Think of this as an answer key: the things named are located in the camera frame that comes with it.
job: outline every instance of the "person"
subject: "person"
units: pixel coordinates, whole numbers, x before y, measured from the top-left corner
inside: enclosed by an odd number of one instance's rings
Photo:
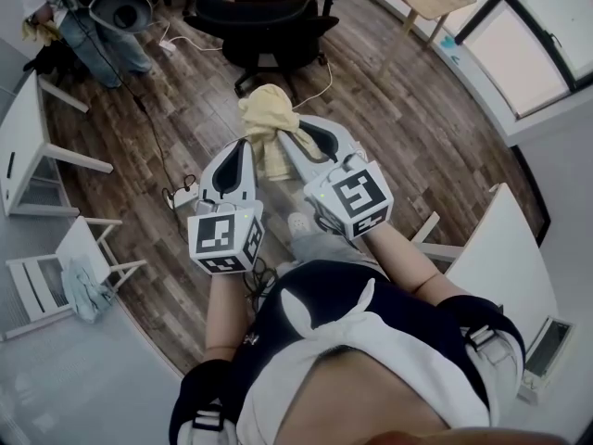
[[[121,80],[104,42],[109,44],[127,70],[137,73],[151,70],[150,57],[132,34],[99,25],[91,18],[88,9],[75,9],[73,1],[22,0],[22,4],[25,19],[31,19],[33,24],[54,21],[76,56],[105,87],[119,87]]]
[[[204,360],[182,381],[171,445],[564,443],[494,428],[524,368],[497,305],[386,222],[363,235],[374,259],[302,213],[288,227],[298,266],[252,324],[242,275],[212,277]]]

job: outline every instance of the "white marker cube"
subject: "white marker cube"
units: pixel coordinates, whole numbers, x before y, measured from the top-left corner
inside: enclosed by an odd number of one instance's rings
[[[253,270],[264,229],[254,210],[212,212],[187,219],[189,257],[210,274]]]
[[[348,239],[389,219],[393,196],[376,161],[350,172],[328,172],[305,186],[305,196],[319,214]]]

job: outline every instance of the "white sneaker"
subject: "white sneaker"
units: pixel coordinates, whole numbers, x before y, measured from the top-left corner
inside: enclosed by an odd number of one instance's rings
[[[288,216],[286,220],[288,223],[288,230],[290,231],[290,235],[295,237],[301,237],[303,235],[310,235],[312,234],[311,230],[311,223],[309,221],[309,217],[307,217],[302,212],[293,212]]]

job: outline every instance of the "yellow cloth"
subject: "yellow cloth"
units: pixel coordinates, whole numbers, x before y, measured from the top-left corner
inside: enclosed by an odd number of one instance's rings
[[[258,87],[248,98],[239,101],[239,108],[256,163],[260,165],[263,161],[263,171],[270,180],[287,180],[291,173],[291,162],[278,139],[278,130],[294,134],[314,159],[322,157],[314,140],[298,127],[298,114],[293,112],[290,99],[277,85]]]
[[[32,36],[33,41],[37,41],[37,37],[40,37],[45,46],[49,46],[53,41],[61,38],[53,21],[48,21],[41,25],[32,25],[24,19],[22,21],[21,29],[23,40]]]

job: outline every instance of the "hardwood floor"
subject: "hardwood floor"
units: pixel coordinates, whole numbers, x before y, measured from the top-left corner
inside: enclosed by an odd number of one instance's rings
[[[190,37],[202,47],[220,42],[185,25],[183,0],[161,5],[156,20],[170,21],[167,38]],[[401,24],[371,0],[338,0],[337,27],[323,40],[334,84],[299,112],[344,124],[382,166],[393,191],[392,222],[411,237],[433,210],[441,222],[438,242],[462,245],[485,212],[488,188],[506,182],[536,233],[543,220],[523,172],[486,116],[461,83],[420,41],[405,38],[386,77],[376,81],[382,51],[398,38]],[[154,68],[144,77],[125,76],[155,123],[168,170],[178,185],[197,177],[227,142],[242,133],[233,82],[241,70],[220,52],[200,53],[185,41],[167,55],[158,46],[165,24],[140,35]],[[266,82],[283,85],[276,76]],[[301,98],[328,82],[318,64],[300,70]],[[147,259],[120,291],[138,323],[170,360],[186,372],[200,361],[208,304],[208,278],[189,260],[187,246],[162,200],[167,179],[150,123],[124,88],[108,91],[93,80],[66,81],[64,89],[92,108],[81,114],[53,98],[46,112],[54,141],[111,162],[110,175],[63,167],[70,199],[83,215],[119,218],[124,225],[110,244],[120,261]],[[290,259],[285,216],[298,182],[261,181],[268,232],[262,257],[270,264]],[[182,213],[184,220],[188,213]]]

